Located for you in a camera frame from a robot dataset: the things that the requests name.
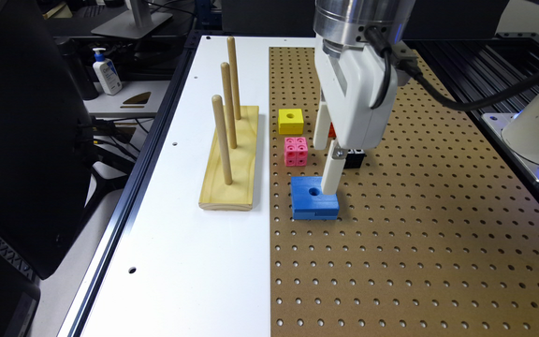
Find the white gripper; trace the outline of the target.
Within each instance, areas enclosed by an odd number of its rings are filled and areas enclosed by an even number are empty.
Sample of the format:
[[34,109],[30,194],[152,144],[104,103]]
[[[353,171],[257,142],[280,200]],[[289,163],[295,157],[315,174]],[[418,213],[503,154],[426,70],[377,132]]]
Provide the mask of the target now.
[[336,138],[330,143],[321,180],[324,195],[337,192],[346,162],[346,149],[368,150],[382,140],[397,93],[398,76],[390,70],[387,92],[375,105],[386,74],[385,60],[366,44],[345,46],[335,58],[325,53],[324,39],[315,39],[314,64],[320,81],[320,102],[313,132],[315,150],[325,150],[330,124]]

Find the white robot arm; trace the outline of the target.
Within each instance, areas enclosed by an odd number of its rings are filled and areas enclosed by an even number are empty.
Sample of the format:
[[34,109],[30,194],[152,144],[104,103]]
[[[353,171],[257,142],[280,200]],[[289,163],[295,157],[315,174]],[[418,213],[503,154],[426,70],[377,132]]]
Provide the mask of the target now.
[[334,194],[351,150],[376,147],[415,55],[401,41],[414,0],[316,0],[314,64],[320,81],[313,146],[328,149],[321,188]]

